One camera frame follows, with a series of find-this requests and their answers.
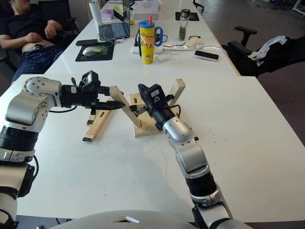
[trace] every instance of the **cup handle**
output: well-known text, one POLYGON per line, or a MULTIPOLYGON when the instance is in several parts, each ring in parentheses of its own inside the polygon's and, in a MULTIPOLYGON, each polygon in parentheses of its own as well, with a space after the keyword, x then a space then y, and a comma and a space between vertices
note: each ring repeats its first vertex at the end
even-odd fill
POLYGON ((154 45, 159 47, 163 43, 163 29, 160 26, 157 26, 154 30, 154 45), (160 30, 160 41, 157 43, 157 30, 160 30))

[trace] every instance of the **computer mouse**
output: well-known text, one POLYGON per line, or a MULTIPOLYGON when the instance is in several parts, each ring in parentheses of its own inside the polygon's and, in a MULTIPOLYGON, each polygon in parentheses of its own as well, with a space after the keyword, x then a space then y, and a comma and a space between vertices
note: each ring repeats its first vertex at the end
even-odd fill
POLYGON ((100 53, 101 50, 98 49, 98 48, 95 48, 95 47, 88 47, 88 48, 85 48, 84 51, 82 52, 82 54, 84 56, 93 56, 93 55, 96 55, 98 53, 100 53))

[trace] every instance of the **smartphone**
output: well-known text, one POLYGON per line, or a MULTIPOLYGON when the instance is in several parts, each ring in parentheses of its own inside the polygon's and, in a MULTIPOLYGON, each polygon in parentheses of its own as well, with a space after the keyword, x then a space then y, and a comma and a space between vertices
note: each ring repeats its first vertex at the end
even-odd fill
POLYGON ((76 46, 83 46, 83 45, 93 45, 97 43, 97 39, 93 40, 83 40, 76 42, 76 46))
POLYGON ((216 54, 212 54, 209 52, 203 52, 203 51, 199 51, 197 50, 195 52, 195 57, 200 58, 200 59, 204 59, 204 60, 209 60, 209 61, 218 61, 219 55, 216 54))

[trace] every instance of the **wooden stand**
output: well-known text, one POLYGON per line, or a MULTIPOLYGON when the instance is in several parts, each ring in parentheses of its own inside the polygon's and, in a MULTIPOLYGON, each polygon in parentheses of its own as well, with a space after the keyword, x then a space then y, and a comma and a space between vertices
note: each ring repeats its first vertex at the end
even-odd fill
MULTIPOLYGON (((182 94, 183 90, 185 89, 185 83, 183 79, 176 79, 176 82, 172 86, 170 93, 174 96, 174 99, 170 101, 170 106, 173 106, 176 101, 178 100, 179 96, 182 94)), ((130 94, 130 102, 131 105, 137 105, 137 106, 145 106, 145 103, 143 102, 140 93, 130 94)), ((179 108, 174 107, 172 108, 172 111, 178 115, 179 108)), ((151 118, 147 112, 144 112, 143 114, 139 115, 138 118, 140 119, 141 126, 137 126, 133 124, 133 130, 134 130, 134 136, 135 137, 143 137, 143 136, 150 136, 150 135, 156 135, 160 134, 162 132, 159 132, 158 129, 155 127, 155 120, 151 118)))
MULTIPOLYGON (((174 99, 170 101, 169 106, 175 105, 179 96, 182 94, 183 90, 185 89, 185 83, 183 79, 176 79, 175 83, 173 84, 170 93, 174 96, 174 99)), ((130 104, 119 90, 117 86, 110 87, 110 96, 114 101, 118 101, 125 104, 125 107, 122 110, 125 114, 130 118, 133 122, 133 129, 134 129, 134 136, 135 137, 143 137, 149 135, 156 135, 162 132, 159 132, 158 129, 155 127, 155 120, 151 118, 147 112, 144 112, 139 117, 136 117, 135 114, 130 110, 130 104)), ((145 106, 141 96, 139 93, 130 94, 130 101, 131 105, 137 105, 140 107, 145 106)), ((179 108, 174 107, 172 111, 178 115, 179 108)), ((92 142, 100 132, 101 128, 105 124, 109 114, 111 111, 99 111, 96 115, 90 115, 87 121, 87 125, 92 124, 89 130, 87 131, 83 141, 92 142)))
POLYGON ((82 139, 84 142, 93 142, 96 136, 101 131, 111 111, 98 111, 92 125, 89 127, 85 137, 82 139))

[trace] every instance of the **laptop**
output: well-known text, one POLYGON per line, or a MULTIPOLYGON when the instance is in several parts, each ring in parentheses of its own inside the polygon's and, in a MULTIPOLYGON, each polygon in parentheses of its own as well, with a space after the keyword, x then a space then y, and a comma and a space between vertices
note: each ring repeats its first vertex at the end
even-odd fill
POLYGON ((123 22, 99 25, 99 37, 102 41, 130 36, 130 0, 123 0, 123 22))

